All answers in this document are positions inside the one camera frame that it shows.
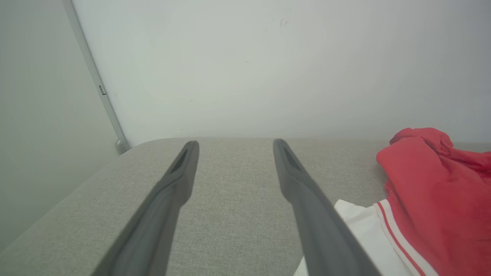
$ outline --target gray fabric surface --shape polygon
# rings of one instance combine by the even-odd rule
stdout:
[[[96,173],[0,253],[0,275],[90,275],[188,140],[144,143]],[[167,275],[293,275],[303,253],[279,188],[273,140],[198,141],[194,188]],[[331,202],[369,206],[385,198],[375,158],[387,141],[287,142]]]

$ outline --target white wall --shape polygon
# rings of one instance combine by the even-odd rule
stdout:
[[[116,158],[60,0],[0,1],[0,251]]]
[[[75,0],[130,144],[167,137],[491,142],[491,1]]]

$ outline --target white stripe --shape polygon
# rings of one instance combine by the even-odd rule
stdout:
[[[404,255],[404,253],[401,251],[399,246],[397,246],[396,242],[394,241],[394,239],[392,238],[392,235],[389,232],[389,229],[387,229],[387,225],[385,225],[385,220],[383,218],[383,214],[382,214],[382,211],[380,210],[379,205],[375,203],[373,206],[375,207],[375,210],[377,211],[377,215],[379,215],[379,220],[380,220],[380,224],[382,225],[383,232],[387,236],[387,239],[389,240],[390,244],[392,244],[392,247],[394,248],[396,253],[399,255],[399,257],[402,259],[402,261],[406,264],[406,266],[409,268],[411,273],[415,276],[418,276],[419,275],[418,270],[412,265],[412,263],[409,261],[409,259],[406,257],[406,255]]]
[[[394,237],[397,239],[399,244],[406,250],[409,256],[415,261],[415,263],[421,268],[421,270],[427,276],[437,276],[438,273],[433,269],[433,267],[423,258],[418,251],[412,247],[412,245],[406,240],[406,238],[402,235],[397,223],[394,219],[394,215],[392,214],[392,209],[390,208],[390,204],[387,199],[384,199],[380,202],[383,210],[385,211],[385,217],[387,218],[387,223],[394,234]]]

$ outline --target white fabric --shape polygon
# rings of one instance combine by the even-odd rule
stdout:
[[[338,200],[334,208],[372,259],[381,275],[413,275],[386,237],[374,206],[365,208]],[[302,258],[294,276],[308,276],[305,257]]]

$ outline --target red garment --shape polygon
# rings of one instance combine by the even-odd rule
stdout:
[[[454,149],[433,128],[390,144],[377,155],[388,197],[375,207],[401,258],[420,275],[491,275],[491,152]]]

